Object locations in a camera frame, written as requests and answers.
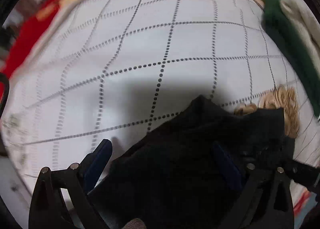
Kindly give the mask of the black jacket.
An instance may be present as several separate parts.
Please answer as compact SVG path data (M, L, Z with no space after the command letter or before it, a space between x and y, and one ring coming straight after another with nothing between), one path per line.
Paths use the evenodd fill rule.
M133 218L147 228L219 228L245 185L238 160L294 143L283 109L236 116L197 97L115 159L90 193L119 226Z

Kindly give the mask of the white quilted floral mat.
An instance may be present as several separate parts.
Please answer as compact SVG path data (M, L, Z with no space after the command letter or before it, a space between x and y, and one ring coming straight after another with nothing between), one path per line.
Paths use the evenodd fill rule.
M1 69L2 228L319 228L303 0L48 0Z

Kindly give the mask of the green folded sweater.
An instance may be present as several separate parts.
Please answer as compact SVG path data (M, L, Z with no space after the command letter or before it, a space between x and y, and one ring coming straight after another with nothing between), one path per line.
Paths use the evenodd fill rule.
M319 75L295 27L280 8L280 0L265 0L261 25L299 77L319 118Z

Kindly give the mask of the white folded sweater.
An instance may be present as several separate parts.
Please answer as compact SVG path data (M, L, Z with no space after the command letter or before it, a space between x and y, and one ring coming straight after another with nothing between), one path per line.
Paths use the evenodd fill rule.
M303 0L280 0L280 7L294 25L310 58L319 70L319 23Z

